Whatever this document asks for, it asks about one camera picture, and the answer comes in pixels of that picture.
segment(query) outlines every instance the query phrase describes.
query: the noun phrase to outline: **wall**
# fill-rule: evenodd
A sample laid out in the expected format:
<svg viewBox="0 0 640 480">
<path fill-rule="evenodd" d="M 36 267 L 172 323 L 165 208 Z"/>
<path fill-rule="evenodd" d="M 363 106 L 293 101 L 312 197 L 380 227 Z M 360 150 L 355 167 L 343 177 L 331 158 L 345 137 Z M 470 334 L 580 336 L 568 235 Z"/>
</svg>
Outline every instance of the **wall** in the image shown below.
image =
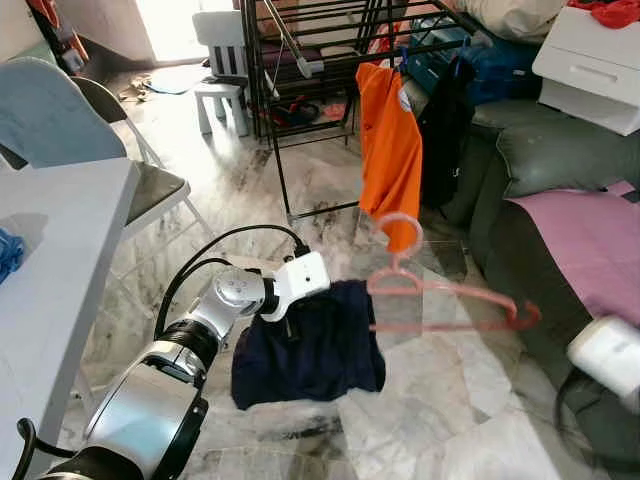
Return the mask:
<svg viewBox="0 0 640 480">
<path fill-rule="evenodd" d="M 0 62 L 43 41 L 24 0 L 0 0 Z"/>
<path fill-rule="evenodd" d="M 130 60 L 153 60 L 149 36 L 135 0 L 56 3 L 80 35 Z"/>
</svg>

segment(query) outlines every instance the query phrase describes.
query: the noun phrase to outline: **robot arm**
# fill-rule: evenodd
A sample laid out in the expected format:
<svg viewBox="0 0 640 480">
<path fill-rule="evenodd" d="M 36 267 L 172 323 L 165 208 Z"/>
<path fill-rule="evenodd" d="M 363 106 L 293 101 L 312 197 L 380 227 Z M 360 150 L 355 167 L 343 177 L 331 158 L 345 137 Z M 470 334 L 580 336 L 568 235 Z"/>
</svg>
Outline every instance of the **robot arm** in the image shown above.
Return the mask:
<svg viewBox="0 0 640 480">
<path fill-rule="evenodd" d="M 266 321 L 279 321 L 291 303 L 328 287 L 317 252 L 284 264 L 273 278 L 225 267 L 112 384 L 78 454 L 40 478 L 177 478 L 208 410 L 201 397 L 207 372 L 235 320 L 260 314 Z"/>
</svg>

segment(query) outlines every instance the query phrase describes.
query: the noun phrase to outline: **chair backrest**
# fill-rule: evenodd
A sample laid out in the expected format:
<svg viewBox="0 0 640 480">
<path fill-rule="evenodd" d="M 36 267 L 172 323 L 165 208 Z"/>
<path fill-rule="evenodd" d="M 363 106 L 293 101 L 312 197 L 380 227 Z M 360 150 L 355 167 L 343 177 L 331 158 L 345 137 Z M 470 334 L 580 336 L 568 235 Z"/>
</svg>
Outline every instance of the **chair backrest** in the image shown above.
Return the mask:
<svg viewBox="0 0 640 480">
<path fill-rule="evenodd" d="M 199 12 L 193 16 L 198 42 L 209 48 L 213 75 L 247 75 L 242 13 Z"/>
<path fill-rule="evenodd" d="M 0 145 L 34 168 L 127 155 L 78 87 L 47 62 L 0 64 L 0 92 Z"/>
<path fill-rule="evenodd" d="M 115 123 L 127 119 L 127 112 L 120 102 L 98 82 L 84 77 L 71 77 L 71 81 L 78 86 L 84 98 L 105 122 Z"/>
</svg>

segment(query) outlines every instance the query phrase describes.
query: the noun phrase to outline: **gray sofa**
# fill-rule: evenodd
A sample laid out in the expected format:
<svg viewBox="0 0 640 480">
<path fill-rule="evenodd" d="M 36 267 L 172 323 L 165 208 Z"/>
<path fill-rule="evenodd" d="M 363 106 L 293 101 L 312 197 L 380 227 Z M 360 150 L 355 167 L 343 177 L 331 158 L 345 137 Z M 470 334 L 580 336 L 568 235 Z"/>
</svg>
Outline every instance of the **gray sofa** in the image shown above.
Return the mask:
<svg viewBox="0 0 640 480">
<path fill-rule="evenodd" d="M 591 316 L 531 218 L 504 199 L 552 188 L 598 190 L 623 179 L 639 189 L 640 132 L 621 137 L 533 101 L 487 104 L 477 108 L 461 168 L 458 192 L 443 213 L 468 229 L 492 288 L 540 307 L 543 321 L 521 337 L 558 388 L 571 369 L 566 347 Z M 596 388 L 567 401 L 596 452 L 640 461 L 640 420 L 614 395 Z M 631 480 L 640 473 L 610 470 L 610 476 Z"/>
</svg>

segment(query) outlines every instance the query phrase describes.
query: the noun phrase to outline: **gray chair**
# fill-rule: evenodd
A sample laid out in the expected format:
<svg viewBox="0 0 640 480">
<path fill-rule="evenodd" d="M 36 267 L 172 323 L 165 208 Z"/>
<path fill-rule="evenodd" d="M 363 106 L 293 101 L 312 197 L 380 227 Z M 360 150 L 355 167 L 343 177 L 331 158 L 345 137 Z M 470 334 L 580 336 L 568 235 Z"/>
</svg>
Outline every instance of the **gray chair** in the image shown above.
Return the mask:
<svg viewBox="0 0 640 480">
<path fill-rule="evenodd" d="M 198 121 L 202 133 L 211 132 L 209 116 L 204 99 L 212 98 L 215 115 L 226 115 L 223 101 L 230 103 L 230 110 L 236 133 L 239 136 L 249 134 L 244 117 L 241 97 L 247 84 L 247 64 L 245 57 L 244 34 L 242 30 L 242 14 L 240 11 L 199 12 L 193 16 L 193 26 L 198 42 L 209 49 L 209 64 L 214 80 L 224 76 L 240 80 L 234 84 L 213 83 L 199 85 L 195 89 Z"/>
<path fill-rule="evenodd" d="M 136 162 L 140 181 L 122 238 L 129 238 L 180 202 L 195 216 L 195 221 L 185 230 L 200 223 L 212 234 L 188 199 L 188 182 L 161 168 L 157 154 L 118 101 L 95 82 L 76 81 L 81 88 L 57 67 L 34 58 L 0 64 L 0 155 L 7 163 L 16 169 L 46 168 L 126 157 L 124 145 L 109 125 L 125 121 L 136 136 L 145 162 Z M 112 271 L 110 279 L 142 315 L 150 320 L 154 318 L 131 294 L 121 277 Z M 76 387 L 81 391 L 85 408 L 91 410 L 91 391 L 81 372 Z"/>
</svg>

